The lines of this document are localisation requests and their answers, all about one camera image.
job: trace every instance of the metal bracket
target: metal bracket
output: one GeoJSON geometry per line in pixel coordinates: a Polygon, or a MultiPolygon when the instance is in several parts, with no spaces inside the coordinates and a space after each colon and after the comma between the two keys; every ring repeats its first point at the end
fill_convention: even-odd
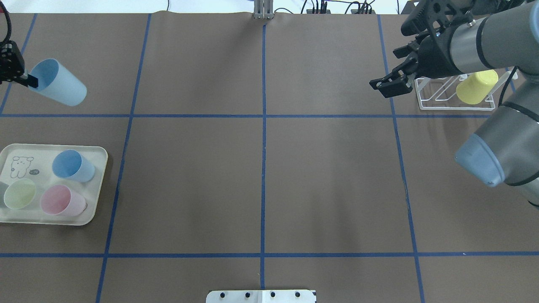
{"type": "Polygon", "coordinates": [[[316,291],[211,291],[206,303],[316,303],[316,291]]]}
{"type": "Polygon", "coordinates": [[[254,0],[255,19],[273,19],[273,0],[254,0]]]}

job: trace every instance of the yellow cup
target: yellow cup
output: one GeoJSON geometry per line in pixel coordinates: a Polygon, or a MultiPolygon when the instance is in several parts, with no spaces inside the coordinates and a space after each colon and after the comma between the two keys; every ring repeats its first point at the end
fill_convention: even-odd
{"type": "Polygon", "coordinates": [[[498,74],[493,70],[471,74],[457,85],[457,97],[466,104],[478,104],[498,82],[498,74]]]}

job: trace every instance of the white mounting plate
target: white mounting plate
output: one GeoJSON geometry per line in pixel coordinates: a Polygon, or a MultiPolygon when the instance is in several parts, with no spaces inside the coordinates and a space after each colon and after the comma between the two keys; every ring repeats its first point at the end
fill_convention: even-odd
{"type": "Polygon", "coordinates": [[[212,291],[206,297],[206,303],[316,303],[316,291],[212,291]]]}

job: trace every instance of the blue end cap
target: blue end cap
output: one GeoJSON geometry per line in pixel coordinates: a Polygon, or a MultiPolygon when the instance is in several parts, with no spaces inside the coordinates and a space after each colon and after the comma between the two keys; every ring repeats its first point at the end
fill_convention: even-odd
{"type": "Polygon", "coordinates": [[[534,34],[535,40],[539,43],[539,1],[536,1],[530,13],[531,33],[534,34]]]}
{"type": "Polygon", "coordinates": [[[500,162],[486,142],[476,134],[472,134],[460,147],[455,160],[486,186],[495,187],[505,180],[500,162]]]}

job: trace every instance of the plastic cup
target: plastic cup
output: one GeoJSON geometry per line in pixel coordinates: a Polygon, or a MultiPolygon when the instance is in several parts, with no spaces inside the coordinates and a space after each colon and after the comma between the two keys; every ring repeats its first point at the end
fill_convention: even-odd
{"type": "Polygon", "coordinates": [[[33,201],[36,184],[30,179],[15,181],[4,192],[4,204],[10,209],[21,209],[33,201]]]}
{"type": "Polygon", "coordinates": [[[47,98],[75,106],[86,97],[86,86],[56,59],[39,62],[30,74],[38,79],[38,87],[28,88],[47,98]]]}
{"type": "Polygon", "coordinates": [[[65,185],[54,185],[47,189],[39,205],[47,215],[67,217],[80,215],[88,206],[84,197],[65,185]]]}
{"type": "Polygon", "coordinates": [[[497,82],[498,74],[493,70],[473,73],[457,85],[457,97],[466,104],[479,104],[497,82]]]}
{"type": "Polygon", "coordinates": [[[58,178],[88,182],[94,177],[95,167],[78,151],[68,149],[54,158],[52,172],[58,178]]]}

